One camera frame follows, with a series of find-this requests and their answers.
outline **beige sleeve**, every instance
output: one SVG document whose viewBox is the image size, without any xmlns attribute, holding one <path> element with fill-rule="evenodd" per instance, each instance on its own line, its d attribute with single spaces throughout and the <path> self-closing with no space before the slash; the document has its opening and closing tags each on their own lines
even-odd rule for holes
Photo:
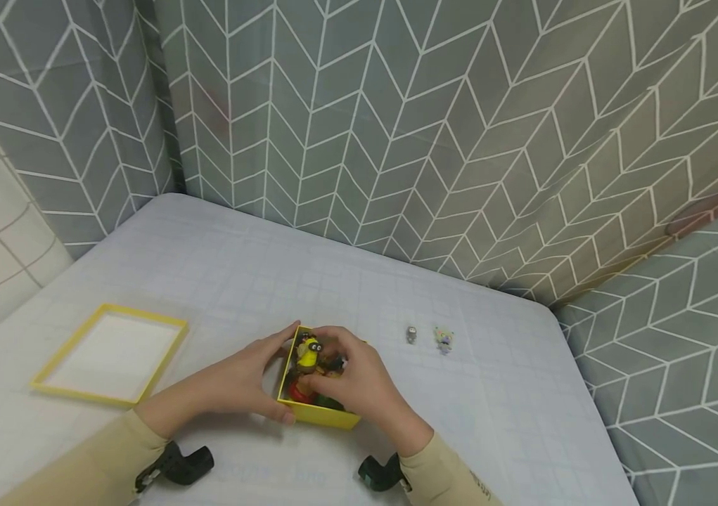
<svg viewBox="0 0 718 506">
<path fill-rule="evenodd" d="M 401 458 L 412 506 L 502 506 L 502 502 L 435 432 L 426 448 Z"/>
<path fill-rule="evenodd" d="M 136 476 L 166 445 L 129 411 L 14 488 L 0 506 L 128 505 Z"/>
</svg>

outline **tabletop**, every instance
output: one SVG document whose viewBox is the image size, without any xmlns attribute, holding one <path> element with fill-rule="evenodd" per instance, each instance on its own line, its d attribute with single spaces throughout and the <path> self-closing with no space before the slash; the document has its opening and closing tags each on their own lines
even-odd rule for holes
<svg viewBox="0 0 718 506">
<path fill-rule="evenodd" d="M 544 306 L 177 194 L 148 203 L 0 324 L 0 496 L 121 414 L 28 387 L 102 303 L 189 320 L 157 389 L 295 319 L 344 325 L 507 505 L 636 505 Z M 454 332 L 448 356 L 435 326 Z M 406 504 L 399 488 L 370 492 L 357 478 L 365 457 L 392 453 L 367 422 L 346 432 L 208 415 L 177 441 L 185 454 L 209 446 L 215 468 L 189 488 L 156 483 L 141 504 Z"/>
</svg>

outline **black clamp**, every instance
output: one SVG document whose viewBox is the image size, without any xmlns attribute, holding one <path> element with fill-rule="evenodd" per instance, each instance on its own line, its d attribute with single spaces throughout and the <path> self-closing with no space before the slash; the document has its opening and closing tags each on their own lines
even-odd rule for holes
<svg viewBox="0 0 718 506">
<path fill-rule="evenodd" d="M 404 490 L 412 490 L 401 470 L 401 460 L 397 453 L 392 454 L 386 465 L 381 465 L 374 457 L 365 458 L 359 466 L 359 478 L 367 488 L 376 492 L 386 492 L 399 482 Z"/>
<path fill-rule="evenodd" d="M 215 465 L 215 459 L 208 447 L 200 447 L 187 457 L 181 454 L 176 441 L 170 441 L 165 451 L 156 462 L 147 467 L 139 476 L 136 476 L 134 490 L 142 494 L 157 476 L 165 476 L 166 480 L 176 485 L 192 485 Z"/>
</svg>

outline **left hand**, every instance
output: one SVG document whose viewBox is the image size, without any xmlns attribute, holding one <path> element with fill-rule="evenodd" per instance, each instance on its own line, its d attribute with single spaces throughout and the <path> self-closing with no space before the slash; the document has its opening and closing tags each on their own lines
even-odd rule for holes
<svg viewBox="0 0 718 506">
<path fill-rule="evenodd" d="M 294 414 L 263 391 L 263 372 L 283 343 L 294 336 L 295 321 L 283 330 L 249 343 L 235 355 L 167 387 L 135 407 L 140 420 L 166 439 L 204 412 L 257 413 L 291 425 Z"/>
<path fill-rule="evenodd" d="M 289 406 L 263 391 L 263 372 L 284 343 L 294 337 L 297 320 L 283 330 L 250 342 L 235 355 L 204 368 L 185 382 L 193 383 L 205 410 L 216 413 L 257 413 L 288 425 L 294 423 Z"/>
</svg>

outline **toy pile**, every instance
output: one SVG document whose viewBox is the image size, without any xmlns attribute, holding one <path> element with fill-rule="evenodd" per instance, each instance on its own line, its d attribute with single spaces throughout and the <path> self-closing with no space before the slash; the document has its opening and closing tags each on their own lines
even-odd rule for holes
<svg viewBox="0 0 718 506">
<path fill-rule="evenodd" d="M 294 342 L 294 363 L 288 370 L 285 384 L 288 385 L 288 398 L 296 403 L 312 404 L 344 411 L 345 407 L 338 401 L 318 394 L 299 383 L 299 379 L 307 374 L 318 374 L 325 377 L 338 378 L 344 372 L 344 358 L 342 356 L 325 357 L 321 355 L 322 345 L 316 335 L 310 332 L 300 332 Z"/>
</svg>

